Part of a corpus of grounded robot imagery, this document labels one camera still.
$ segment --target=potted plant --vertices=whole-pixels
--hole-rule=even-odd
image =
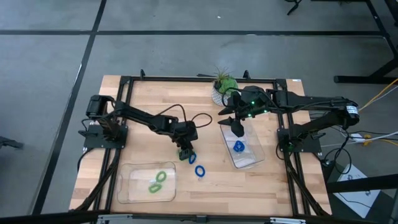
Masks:
[[[211,98],[218,106],[223,106],[222,98],[224,94],[224,103],[227,104],[228,98],[231,96],[231,92],[234,90],[229,90],[228,88],[237,88],[238,83],[236,80],[226,72],[226,68],[220,71],[217,68],[216,80],[213,83],[213,89],[211,91]]]

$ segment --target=blue object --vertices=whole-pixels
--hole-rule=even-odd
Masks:
[[[193,164],[196,159],[197,159],[197,154],[193,153],[191,156],[189,156],[189,160],[188,160],[189,164]]]
[[[244,151],[244,144],[241,141],[236,141],[234,145],[235,152],[243,152]]]
[[[202,174],[198,173],[198,169],[201,169],[203,171]],[[203,177],[206,174],[205,168],[201,165],[196,166],[195,168],[195,173],[197,174],[198,177]]]

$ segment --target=green rubber band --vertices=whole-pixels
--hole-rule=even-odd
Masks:
[[[163,181],[166,179],[166,177],[167,177],[166,172],[160,171],[160,172],[158,172],[158,173],[156,174],[156,182],[161,183],[161,182],[163,182]]]
[[[158,192],[161,188],[162,186],[160,184],[152,184],[151,186],[148,187],[148,190],[150,193],[153,194]]]

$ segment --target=white pot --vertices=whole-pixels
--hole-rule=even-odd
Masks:
[[[219,93],[214,87],[211,90],[211,98],[213,99],[213,101],[218,105],[218,106],[224,106],[223,102],[222,102],[222,97],[223,94]],[[229,94],[225,94],[224,95],[224,103],[225,105],[227,104],[227,100],[230,97]]]

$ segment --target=wooden table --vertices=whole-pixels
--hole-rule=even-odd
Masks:
[[[106,75],[99,91],[101,95],[116,98],[120,76]],[[248,84],[240,83],[243,88]],[[271,84],[251,83],[264,89]],[[289,91],[303,95],[300,80],[287,80]],[[140,82],[135,81],[131,97],[131,106],[148,113],[156,114],[172,104],[180,103],[185,108],[187,119],[206,112],[213,122],[198,129],[199,139],[193,141],[197,153],[197,164],[206,169],[201,180],[195,175],[195,166],[188,161],[180,161],[177,147],[167,136],[159,136],[148,127],[128,121],[129,133],[126,147],[122,150],[119,170],[123,164],[146,164],[172,161],[177,172],[177,194],[171,202],[121,204],[116,192],[112,201],[112,212],[124,213],[163,213],[163,214],[205,214],[205,215],[253,215],[291,216],[287,174],[284,162],[275,156],[277,144],[276,130],[279,127],[276,114],[266,113],[256,116],[252,122],[265,154],[265,160],[257,166],[237,170],[233,167],[229,153],[221,135],[217,121],[225,116],[217,113],[223,108],[215,105],[211,99],[212,84],[208,82]],[[176,107],[166,114],[183,119],[181,109]],[[308,111],[293,114],[295,123],[310,121]],[[195,118],[197,125],[208,122],[206,116]],[[98,182],[104,149],[94,149],[81,162],[80,171],[73,191],[70,208],[76,208],[88,196]],[[322,169],[313,154],[301,153],[305,183],[324,210],[331,213]],[[296,188],[299,211],[302,213],[300,191]],[[103,190],[100,208],[108,187]]]

